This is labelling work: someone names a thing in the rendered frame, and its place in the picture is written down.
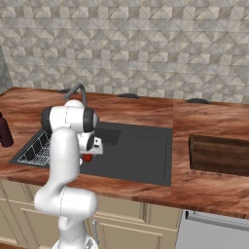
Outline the dark maroon bottle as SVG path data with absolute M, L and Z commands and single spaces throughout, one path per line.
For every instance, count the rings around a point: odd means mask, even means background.
M 11 147 L 14 144 L 13 136 L 10 132 L 8 123 L 0 112 L 0 144 L 4 148 Z

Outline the silver dishwasher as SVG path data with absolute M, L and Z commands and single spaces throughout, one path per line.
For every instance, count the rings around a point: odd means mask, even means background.
M 186 212 L 249 225 L 249 220 L 184 210 L 175 249 L 249 249 L 249 231 L 228 229 L 186 219 Z

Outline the dark grey sink basin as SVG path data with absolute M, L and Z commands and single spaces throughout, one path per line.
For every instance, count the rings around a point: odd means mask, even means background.
M 131 124 L 100 123 L 94 135 L 102 140 L 103 154 L 82 162 L 80 174 L 109 177 L 169 187 L 171 185 L 172 130 Z M 26 145 L 11 159 L 18 162 Z

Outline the beige false drawer front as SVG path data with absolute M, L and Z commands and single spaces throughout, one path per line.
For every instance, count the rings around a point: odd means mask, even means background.
M 142 205 L 137 201 L 108 196 L 98 196 L 97 211 L 101 213 L 140 218 L 142 210 Z

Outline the beige cupboard door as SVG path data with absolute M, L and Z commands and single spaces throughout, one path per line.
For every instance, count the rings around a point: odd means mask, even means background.
M 0 214 L 16 236 L 15 245 L 26 249 L 52 249 L 59 239 L 58 219 L 36 211 L 33 204 L 0 198 Z
M 87 230 L 99 241 L 99 249 L 162 249 L 162 232 L 131 216 L 98 211 L 86 221 Z

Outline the grey curved sink faucet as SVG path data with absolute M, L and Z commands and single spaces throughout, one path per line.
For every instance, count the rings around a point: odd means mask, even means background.
M 70 90 L 65 94 L 64 99 L 67 101 L 73 93 L 76 93 L 76 91 L 77 91 L 78 89 L 80 89 L 80 90 L 81 90 L 81 93 L 82 93 L 82 103 L 84 104 L 85 107 L 88 107 L 87 98 L 86 98 L 86 89 L 85 89 L 84 85 L 81 84 L 81 83 L 78 83 L 78 84 L 75 85 L 72 89 L 70 89 Z

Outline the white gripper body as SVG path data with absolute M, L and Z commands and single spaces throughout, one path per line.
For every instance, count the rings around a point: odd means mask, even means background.
M 95 155 L 102 155 L 103 154 L 102 140 L 98 137 L 95 137 L 92 148 L 93 148 L 93 153 Z

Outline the dark wooden tray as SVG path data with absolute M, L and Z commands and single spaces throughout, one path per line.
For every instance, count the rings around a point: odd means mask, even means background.
M 190 169 L 249 177 L 249 141 L 189 136 Z

